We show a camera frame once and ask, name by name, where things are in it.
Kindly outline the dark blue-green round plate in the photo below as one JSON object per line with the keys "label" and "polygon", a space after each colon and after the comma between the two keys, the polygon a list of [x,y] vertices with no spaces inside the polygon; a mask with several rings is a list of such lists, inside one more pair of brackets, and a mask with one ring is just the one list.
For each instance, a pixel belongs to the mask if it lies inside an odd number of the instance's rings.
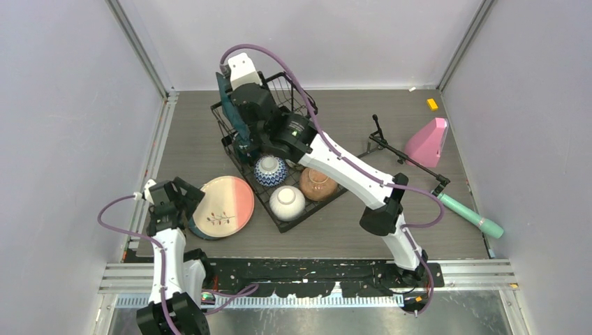
{"label": "dark blue-green round plate", "polygon": [[195,220],[193,218],[191,218],[188,221],[188,228],[195,236],[197,236],[200,239],[203,239],[205,241],[217,241],[220,239],[220,237],[212,237],[212,236],[205,234],[202,230],[200,230],[198,228],[198,226],[196,225]]}

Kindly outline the teal square plate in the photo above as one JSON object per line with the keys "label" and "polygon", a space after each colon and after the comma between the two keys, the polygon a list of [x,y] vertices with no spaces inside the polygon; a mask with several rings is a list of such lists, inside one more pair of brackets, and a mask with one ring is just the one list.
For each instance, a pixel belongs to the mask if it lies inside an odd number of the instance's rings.
{"label": "teal square plate", "polygon": [[216,81],[219,88],[221,107],[226,119],[232,124],[237,131],[237,139],[239,146],[243,149],[251,145],[250,132],[248,126],[244,123],[237,108],[231,102],[228,89],[230,88],[230,81],[221,73],[216,73]]}

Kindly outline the pink round plate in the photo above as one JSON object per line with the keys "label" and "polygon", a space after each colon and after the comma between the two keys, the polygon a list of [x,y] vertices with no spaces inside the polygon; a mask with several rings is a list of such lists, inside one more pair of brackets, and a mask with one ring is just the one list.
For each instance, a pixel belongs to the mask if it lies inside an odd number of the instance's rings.
{"label": "pink round plate", "polygon": [[200,189],[205,192],[205,198],[192,218],[206,235],[223,239],[239,232],[250,221],[255,196],[243,179],[217,177]]}

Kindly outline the red patterned bowl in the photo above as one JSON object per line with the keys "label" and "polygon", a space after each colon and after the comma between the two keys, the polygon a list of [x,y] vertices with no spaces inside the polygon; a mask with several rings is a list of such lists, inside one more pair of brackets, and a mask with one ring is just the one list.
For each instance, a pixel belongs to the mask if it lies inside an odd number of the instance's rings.
{"label": "red patterned bowl", "polygon": [[287,178],[288,166],[281,158],[263,156],[256,162],[254,175],[260,185],[275,187],[282,184]]}

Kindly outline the brown striped bowl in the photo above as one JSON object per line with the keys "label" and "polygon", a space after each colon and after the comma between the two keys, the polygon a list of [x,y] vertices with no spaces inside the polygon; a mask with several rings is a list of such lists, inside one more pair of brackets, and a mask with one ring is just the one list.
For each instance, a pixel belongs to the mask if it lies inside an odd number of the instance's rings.
{"label": "brown striped bowl", "polygon": [[306,167],[299,178],[299,189],[307,199],[321,202],[337,192],[338,183],[322,172]]}

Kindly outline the white blue-rimmed bowl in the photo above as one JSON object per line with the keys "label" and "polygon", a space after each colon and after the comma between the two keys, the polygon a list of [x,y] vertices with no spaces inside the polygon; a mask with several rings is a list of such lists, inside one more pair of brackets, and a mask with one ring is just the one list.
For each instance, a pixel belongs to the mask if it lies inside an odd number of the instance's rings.
{"label": "white blue-rimmed bowl", "polygon": [[300,189],[281,186],[272,193],[269,205],[280,221],[293,221],[304,213],[306,200]]}

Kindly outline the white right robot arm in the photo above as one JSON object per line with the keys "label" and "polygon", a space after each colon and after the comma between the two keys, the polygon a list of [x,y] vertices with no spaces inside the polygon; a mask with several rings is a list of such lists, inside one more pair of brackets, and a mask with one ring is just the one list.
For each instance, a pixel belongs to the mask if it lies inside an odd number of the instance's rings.
{"label": "white right robot arm", "polygon": [[401,199],[405,191],[412,190],[407,178],[381,172],[339,146],[321,128],[307,94],[301,95],[307,108],[304,114],[279,106],[262,84],[243,84],[232,89],[228,99],[247,130],[251,147],[319,171],[363,201],[366,208],[360,225],[385,242],[401,282],[418,285],[429,268],[404,218]]}

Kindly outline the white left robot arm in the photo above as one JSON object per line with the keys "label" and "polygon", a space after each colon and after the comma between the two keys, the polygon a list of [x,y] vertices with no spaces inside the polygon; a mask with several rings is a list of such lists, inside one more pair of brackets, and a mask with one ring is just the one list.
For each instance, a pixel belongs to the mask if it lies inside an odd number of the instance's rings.
{"label": "white left robot arm", "polygon": [[147,305],[136,313],[142,334],[209,334],[200,308],[202,289],[214,280],[203,251],[185,257],[188,222],[205,193],[183,179],[150,179],[136,198],[149,203],[147,236],[154,252],[154,275]]}

